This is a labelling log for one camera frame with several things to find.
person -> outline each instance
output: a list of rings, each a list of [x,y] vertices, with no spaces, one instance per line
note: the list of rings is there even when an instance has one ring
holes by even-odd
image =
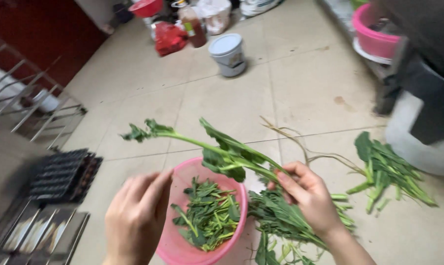
[[[340,220],[325,182],[301,162],[277,172],[286,200],[296,203],[328,246],[337,265],[375,265]],[[147,265],[165,224],[172,171],[140,175],[125,182],[106,214],[107,256],[103,265]]]

hand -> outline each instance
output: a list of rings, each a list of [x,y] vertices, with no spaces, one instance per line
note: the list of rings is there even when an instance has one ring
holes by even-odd
[[[173,171],[128,179],[106,213],[106,265],[146,265],[163,231]]]
[[[290,177],[278,172],[279,183],[288,193],[284,197],[289,203],[299,206],[317,236],[324,239],[346,230],[321,177],[299,161],[284,165],[283,168],[292,175]],[[269,183],[267,187],[272,190],[275,185]]]

left hand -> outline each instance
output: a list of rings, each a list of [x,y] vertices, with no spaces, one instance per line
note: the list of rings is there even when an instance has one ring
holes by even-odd
[[[128,179],[106,213],[106,265],[146,265],[163,231],[172,173]]]

white container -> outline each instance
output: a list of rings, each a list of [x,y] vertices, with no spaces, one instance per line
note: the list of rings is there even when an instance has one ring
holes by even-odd
[[[209,45],[209,52],[219,65],[223,76],[239,75],[246,68],[240,34],[231,33],[220,36]]]
[[[394,152],[412,166],[444,176],[444,140],[424,145],[410,134],[423,101],[404,91],[395,103],[392,118],[385,129],[385,138]]]
[[[47,94],[48,91],[46,89],[42,89],[33,99],[32,101],[34,103],[37,103],[41,100],[45,94]],[[39,106],[39,109],[43,112],[51,112],[55,110],[59,106],[59,100],[54,97],[53,95],[48,95]]]

white plastic bag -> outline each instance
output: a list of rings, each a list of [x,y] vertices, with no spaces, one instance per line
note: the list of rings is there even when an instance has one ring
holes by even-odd
[[[240,0],[240,9],[245,16],[260,15],[282,3],[283,0]]]
[[[196,6],[201,10],[207,32],[211,35],[222,34],[228,27],[232,8],[229,0],[199,0]]]

